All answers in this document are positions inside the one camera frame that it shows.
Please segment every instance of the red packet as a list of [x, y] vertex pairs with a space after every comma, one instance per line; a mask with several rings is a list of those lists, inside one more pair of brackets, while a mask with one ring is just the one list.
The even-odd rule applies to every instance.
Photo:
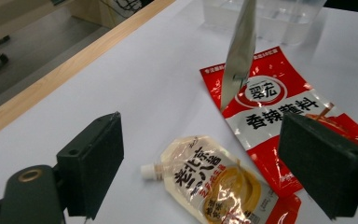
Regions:
[[[224, 69], [223, 63], [200, 69], [218, 108]], [[255, 54], [247, 82], [222, 115], [270, 186], [285, 197], [302, 186], [277, 156], [283, 113], [316, 118], [330, 105], [276, 47]], [[336, 106], [318, 120], [358, 144], [358, 124]]]

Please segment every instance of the wooden table edge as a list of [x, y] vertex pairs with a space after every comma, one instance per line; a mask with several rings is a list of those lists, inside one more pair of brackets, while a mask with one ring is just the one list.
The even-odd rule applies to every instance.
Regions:
[[0, 131], [173, 2], [155, 0], [1, 105]]

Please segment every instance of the gray floor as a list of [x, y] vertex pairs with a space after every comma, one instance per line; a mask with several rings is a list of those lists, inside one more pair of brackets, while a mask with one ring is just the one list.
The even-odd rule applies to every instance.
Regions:
[[81, 51], [109, 29], [71, 17], [64, 7], [0, 41], [0, 105]]

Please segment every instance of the tabletop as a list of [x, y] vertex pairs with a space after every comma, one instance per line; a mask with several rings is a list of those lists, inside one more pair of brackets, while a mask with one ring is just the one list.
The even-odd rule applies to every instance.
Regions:
[[[310, 29], [303, 43], [281, 45], [283, 53], [358, 122], [358, 13], [323, 8]], [[232, 32], [207, 24], [200, 0], [181, 0], [101, 53], [0, 130], [0, 198], [11, 175], [31, 165], [53, 166], [58, 151], [90, 122], [119, 111], [124, 161], [93, 223], [196, 223], [162, 182], [144, 181], [140, 167], [158, 161], [175, 138], [207, 134], [256, 170], [199, 72], [225, 61]], [[277, 45], [257, 39], [256, 52]], [[297, 223], [331, 223], [304, 190], [297, 195]], [[358, 223], [358, 211], [337, 223]]]

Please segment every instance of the bottle cap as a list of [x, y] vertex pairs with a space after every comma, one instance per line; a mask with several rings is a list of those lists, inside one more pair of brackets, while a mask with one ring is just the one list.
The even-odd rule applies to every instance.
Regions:
[[157, 180], [156, 170], [154, 164], [147, 164], [141, 166], [141, 174], [144, 179]]

